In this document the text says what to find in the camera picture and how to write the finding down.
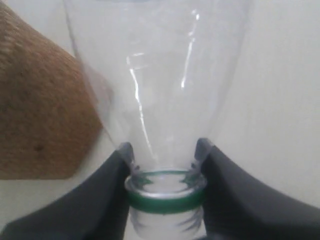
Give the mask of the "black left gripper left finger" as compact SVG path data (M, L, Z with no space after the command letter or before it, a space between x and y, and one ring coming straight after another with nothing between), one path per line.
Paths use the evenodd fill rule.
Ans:
M124 187L133 149L126 142L79 186L8 223L2 240L122 240L129 213Z

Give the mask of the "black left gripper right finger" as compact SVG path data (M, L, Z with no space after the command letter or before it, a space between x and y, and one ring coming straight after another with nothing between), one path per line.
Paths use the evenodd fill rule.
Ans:
M206 240L318 240L320 209L289 197L251 176L207 138L195 158L204 157Z

